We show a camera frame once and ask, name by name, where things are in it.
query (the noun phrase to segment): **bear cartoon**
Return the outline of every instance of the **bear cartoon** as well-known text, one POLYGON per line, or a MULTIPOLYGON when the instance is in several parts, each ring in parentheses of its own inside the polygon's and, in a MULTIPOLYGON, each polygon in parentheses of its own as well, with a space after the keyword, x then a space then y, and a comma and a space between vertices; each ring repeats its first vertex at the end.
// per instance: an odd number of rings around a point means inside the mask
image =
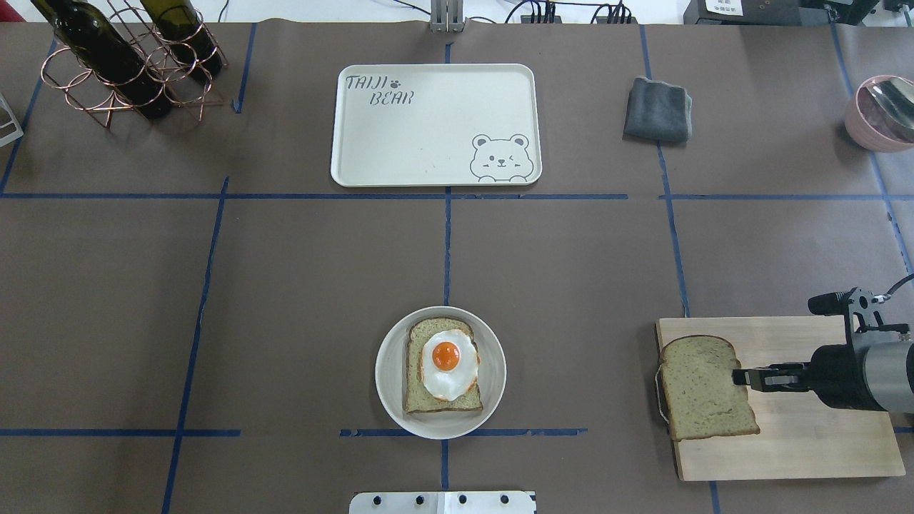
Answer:
POLYGON ((533 174, 533 161, 526 148, 530 140, 523 134, 509 139, 492 139, 479 134, 473 138, 476 154, 470 163, 470 172, 480 182, 525 182, 533 174))

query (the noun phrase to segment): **pink bowl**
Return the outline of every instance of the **pink bowl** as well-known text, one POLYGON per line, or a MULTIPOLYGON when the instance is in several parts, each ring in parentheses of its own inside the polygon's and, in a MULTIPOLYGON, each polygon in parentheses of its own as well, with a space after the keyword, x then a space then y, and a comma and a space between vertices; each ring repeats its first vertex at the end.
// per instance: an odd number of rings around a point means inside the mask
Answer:
MULTIPOLYGON (((871 86, 877 82, 894 78, 895 75, 876 75, 864 80, 860 87, 854 92, 854 98, 847 103, 845 109, 845 127, 847 133, 867 150, 874 152, 901 152, 914 148, 914 143, 901 141, 896 137, 886 135, 887 129, 879 126, 882 132, 877 130, 874 124, 879 125, 879 114, 875 111, 878 109, 876 101, 870 96, 866 86, 871 86)), ((908 79, 901 77, 902 80, 914 84, 908 79)))

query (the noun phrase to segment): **fried egg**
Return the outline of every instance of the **fried egg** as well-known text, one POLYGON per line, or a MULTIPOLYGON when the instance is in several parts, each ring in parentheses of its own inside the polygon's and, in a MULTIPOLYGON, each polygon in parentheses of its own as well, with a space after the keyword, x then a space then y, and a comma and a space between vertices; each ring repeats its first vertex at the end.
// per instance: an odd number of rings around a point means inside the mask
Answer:
POLYGON ((479 373, 479 355, 459 328, 432 336, 422 347, 420 376, 438 400, 452 402, 470 390, 479 373))

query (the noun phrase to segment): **blue tape line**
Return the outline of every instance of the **blue tape line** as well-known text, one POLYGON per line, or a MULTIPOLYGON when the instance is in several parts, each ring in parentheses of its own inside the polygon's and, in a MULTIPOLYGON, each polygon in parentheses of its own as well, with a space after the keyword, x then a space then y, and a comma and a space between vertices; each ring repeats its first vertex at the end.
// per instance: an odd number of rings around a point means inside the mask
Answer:
POLYGON ((683 305, 683 316, 690 317, 691 312, 688 305, 688 292, 686 290, 686 272, 683 270, 683 256, 679 251, 679 233, 676 231, 675 213, 673 212, 673 201, 670 199, 670 177, 666 173, 666 159, 664 150, 657 142, 657 155, 660 159, 660 168, 664 171, 664 193, 666 195, 666 217, 670 224, 670 236, 673 238, 673 256, 676 261, 676 279, 679 281, 679 299, 683 305))
MULTIPOLYGON (((215 193, 5 193, 5 198, 21 199, 219 199, 215 193)), ((442 200, 448 193, 230 193, 227 199, 239 200, 442 200)), ((463 194, 455 200, 627 200, 626 194, 463 194)), ((914 200, 914 195, 899 196, 914 200)))
MULTIPOLYGON (((650 51, 647 47, 647 33, 644 31, 644 25, 638 26, 639 31, 641 32, 641 52, 644 58, 644 75, 651 79, 651 57, 650 51)), ((663 180, 664 180, 664 195, 662 198, 666 200, 666 217, 669 220, 670 224, 670 237, 673 240, 673 257, 676 261, 676 278, 679 280, 679 300, 683 305, 683 316, 689 317, 690 310, 688 306, 688 292, 686 291, 686 273, 683 271, 683 258, 682 253, 679 251, 679 234, 676 232, 676 221, 675 214, 673 212, 673 201, 671 197, 673 196, 673 191, 670 190, 670 177, 666 172, 666 158, 664 157, 664 149, 660 146, 660 142, 657 141, 657 158, 660 161, 660 169, 663 171, 663 180)))
MULTIPOLYGON (((0 428, 0 437, 174 437, 174 430, 122 428, 0 428)), ((241 437, 241 430, 187 430, 185 437, 241 437)))
MULTIPOLYGON (((57 47, 57 40, 51 40, 51 46, 48 48, 48 57, 54 53, 54 48, 57 47)), ((22 118, 22 124, 19 126, 22 127, 22 132, 26 132, 26 127, 28 127, 28 120, 32 117, 32 110, 35 109, 35 102, 38 100, 38 94, 41 92, 41 77, 38 77, 38 80, 35 82, 35 89, 32 90, 32 98, 28 101, 28 107, 26 107, 26 115, 22 118)), ((16 161, 16 156, 19 154, 19 146, 22 144, 22 140, 26 138, 26 135, 23 134, 22 137, 16 139, 16 142, 13 143, 13 151, 9 154, 9 159, 6 160, 6 170, 4 170, 3 178, 0 179, 0 195, 3 195, 3 192, 6 190, 6 182, 9 181, 9 176, 13 173, 13 163, 16 161)))
POLYGON ((898 243, 898 249, 901 251, 901 258, 905 262, 905 269, 908 270, 908 273, 911 273, 914 267, 911 266, 908 245, 905 244, 905 238, 901 235, 901 228, 898 226, 898 216, 895 215, 895 208, 892 207, 892 200, 888 197, 886 182, 882 179, 882 169, 879 167, 879 162, 877 161, 874 152, 869 153, 869 160, 873 164, 873 169, 876 170, 876 182, 879 184, 879 191, 882 193, 882 198, 886 202, 886 210, 891 218, 892 231, 895 232, 895 241, 898 243))
POLYGON ((448 440, 441 440, 441 490, 451 488, 451 478, 448 477, 448 440))
POLYGON ((628 195, 624 194, 605 194, 605 195, 576 195, 576 194, 466 194, 454 195, 458 200, 627 200, 628 195))
POLYGON ((841 41, 838 39, 838 29, 834 24, 834 21, 829 24, 829 27, 832 29, 832 41, 834 42, 834 52, 838 57, 838 68, 841 69, 841 78, 845 81, 845 89, 847 89, 847 95, 854 95, 854 86, 851 85, 850 75, 847 74, 847 67, 845 66, 845 53, 841 50, 841 41))
POLYGON ((222 225, 222 213, 226 204, 226 190, 229 188, 229 178, 222 182, 222 191, 219 193, 219 206, 216 210, 216 221, 213 224, 213 238, 209 242, 209 256, 207 270, 203 278, 203 292, 200 294, 200 306, 197 309, 197 325, 194 328, 194 343, 190 347, 190 360, 187 362, 187 375, 184 381, 184 394, 181 396, 181 410, 177 416, 175 429, 175 445, 172 448, 171 465, 168 467, 168 479, 165 482, 165 499, 162 501, 162 514, 167 514, 171 508, 171 497, 175 490, 175 475, 177 463, 181 456, 181 441, 184 437, 184 425, 187 420, 187 405, 190 403, 190 389, 194 383, 194 369, 197 365, 197 350, 200 348, 200 333, 203 330, 203 311, 207 306, 209 284, 213 271, 213 256, 216 253, 216 243, 219 239, 219 229, 222 225))
POLYGON ((441 193, 233 193, 227 195, 226 198, 240 200, 443 200, 446 195, 441 193))
MULTIPOLYGON (((854 98, 855 89, 851 85, 850 75, 847 73, 847 66, 845 65, 845 53, 841 50, 841 40, 838 37, 838 29, 835 26, 834 21, 829 24, 832 30, 832 41, 834 42, 834 53, 838 57, 838 68, 841 69, 841 78, 844 79, 845 88, 847 89, 847 96, 849 98, 854 98)), ((876 153, 869 151, 869 161, 873 165, 873 171, 876 172, 876 182, 879 185, 879 193, 882 195, 883 201, 886 203, 886 211, 888 212, 889 221, 892 225, 892 231, 895 232, 895 241, 898 244, 898 249, 901 251, 901 258, 905 262, 905 269, 908 270, 908 273, 911 273, 914 270, 914 266, 911 265, 910 254, 908 253, 908 245, 905 244, 905 238, 901 235, 901 228, 898 226, 898 216, 895 215, 895 208, 892 207, 892 200, 888 195, 888 188, 886 187, 886 181, 882 176, 882 168, 879 166, 879 161, 876 157, 876 153)))
POLYGON ((254 36, 257 34, 257 23, 250 24, 250 36, 248 36, 248 55, 244 58, 244 71, 241 73, 241 87, 238 91, 238 101, 231 101, 231 108, 235 114, 241 114, 241 105, 244 103, 244 91, 248 87, 248 72, 250 71, 250 56, 254 53, 254 36))
POLYGON ((720 497, 717 495, 717 482, 711 480, 707 483, 711 489, 711 508, 714 514, 720 514, 720 497))
POLYGON ((661 195, 658 199, 673 200, 882 200, 879 195, 661 195))
POLYGON ((451 188, 444 189, 444 305, 451 304, 451 188))
POLYGON ((402 428, 357 428, 355 431, 341 430, 340 437, 415 437, 415 434, 402 428))
POLYGON ((26 199, 216 199, 219 195, 212 193, 4 193, 4 198, 26 199))
POLYGON ((647 32, 644 31, 644 25, 639 25, 638 29, 641 31, 641 53, 644 55, 644 76, 648 80, 653 80, 654 76, 651 74, 651 57, 648 55, 647 51, 647 32))
MULTIPOLYGON (((573 437, 586 434, 586 428, 477 428, 464 437, 573 437)), ((340 430, 340 437, 417 437, 401 428, 357 428, 340 430)))

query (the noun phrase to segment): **egg white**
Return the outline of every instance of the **egg white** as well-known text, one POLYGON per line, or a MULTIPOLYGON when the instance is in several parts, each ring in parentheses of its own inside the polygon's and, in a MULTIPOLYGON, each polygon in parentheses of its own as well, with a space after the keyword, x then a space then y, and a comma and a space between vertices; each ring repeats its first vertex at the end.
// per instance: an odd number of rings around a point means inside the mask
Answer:
POLYGON ((476 347, 465 332, 459 328, 445 330, 432 336, 422 347, 420 376, 425 389, 438 400, 452 402, 465 394, 476 382, 479 373, 479 359, 476 347), (457 366, 450 371, 438 369, 431 354, 440 343, 451 341, 460 351, 457 366))

